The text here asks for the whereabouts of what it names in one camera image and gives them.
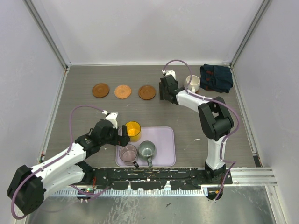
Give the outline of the grey green ceramic mug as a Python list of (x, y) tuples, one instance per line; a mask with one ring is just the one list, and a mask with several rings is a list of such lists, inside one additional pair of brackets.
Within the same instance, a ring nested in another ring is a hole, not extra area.
[(138, 147), (139, 157), (146, 161), (148, 166), (153, 167), (153, 158), (157, 154), (156, 146), (153, 142), (146, 140), (143, 141)]

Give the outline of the white ceramic mug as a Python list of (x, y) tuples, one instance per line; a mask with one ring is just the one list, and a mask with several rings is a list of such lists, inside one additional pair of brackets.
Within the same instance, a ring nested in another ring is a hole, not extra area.
[(200, 78), (196, 75), (188, 76), (185, 81), (184, 85), (185, 88), (190, 90), (193, 93), (196, 93), (200, 88)]

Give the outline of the wooden coaster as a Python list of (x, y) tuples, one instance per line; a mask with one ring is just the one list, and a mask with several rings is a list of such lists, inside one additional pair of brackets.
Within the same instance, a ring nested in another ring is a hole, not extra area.
[(144, 85), (140, 87), (138, 95), (143, 100), (151, 100), (156, 95), (156, 89), (151, 85)]
[(109, 86), (105, 83), (96, 84), (92, 89), (92, 94), (96, 98), (103, 98), (109, 94)]

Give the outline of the woven rattan coaster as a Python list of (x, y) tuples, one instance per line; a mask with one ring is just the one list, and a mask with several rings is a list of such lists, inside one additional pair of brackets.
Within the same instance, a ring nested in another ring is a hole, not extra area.
[(131, 88), (128, 85), (119, 85), (115, 88), (114, 94), (119, 99), (126, 99), (131, 95)]

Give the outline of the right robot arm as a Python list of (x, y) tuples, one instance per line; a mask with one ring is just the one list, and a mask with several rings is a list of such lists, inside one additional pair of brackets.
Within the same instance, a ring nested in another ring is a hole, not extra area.
[(161, 100), (187, 107), (199, 114), (200, 126), (208, 138), (208, 156), (205, 161), (205, 179), (217, 183), (226, 172), (224, 161), (227, 136), (234, 127), (233, 119), (225, 101), (221, 97), (206, 98), (179, 88), (173, 75), (160, 78), (159, 95)]

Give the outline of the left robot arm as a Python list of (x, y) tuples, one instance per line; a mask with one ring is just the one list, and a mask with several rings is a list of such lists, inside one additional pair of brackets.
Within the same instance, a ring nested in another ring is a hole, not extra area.
[(11, 213), (19, 208), (24, 216), (37, 210), (52, 193), (68, 185), (81, 182), (88, 185), (93, 181), (93, 168), (85, 159), (97, 153), (106, 144), (126, 146), (130, 138), (127, 126), (122, 126), (119, 134), (115, 120), (101, 119), (87, 134), (72, 141), (70, 146), (59, 154), (38, 165), (17, 168), (7, 189), (11, 199)]

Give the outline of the yellow glass mug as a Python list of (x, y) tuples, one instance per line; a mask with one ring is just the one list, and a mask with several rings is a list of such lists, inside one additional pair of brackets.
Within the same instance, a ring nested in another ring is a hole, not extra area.
[(131, 142), (137, 142), (141, 138), (141, 126), (136, 121), (130, 121), (126, 124), (128, 136)]

